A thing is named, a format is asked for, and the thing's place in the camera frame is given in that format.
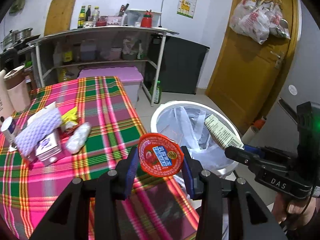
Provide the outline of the person's right hand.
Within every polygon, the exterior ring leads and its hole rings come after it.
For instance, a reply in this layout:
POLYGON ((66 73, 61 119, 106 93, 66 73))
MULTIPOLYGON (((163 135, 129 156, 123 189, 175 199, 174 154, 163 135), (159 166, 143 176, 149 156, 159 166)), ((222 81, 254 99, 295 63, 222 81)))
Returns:
POLYGON ((317 198, 291 200, 284 194, 277 193, 272 207, 272 214, 280 224, 289 220, 289 230, 306 226, 317 211, 317 198))

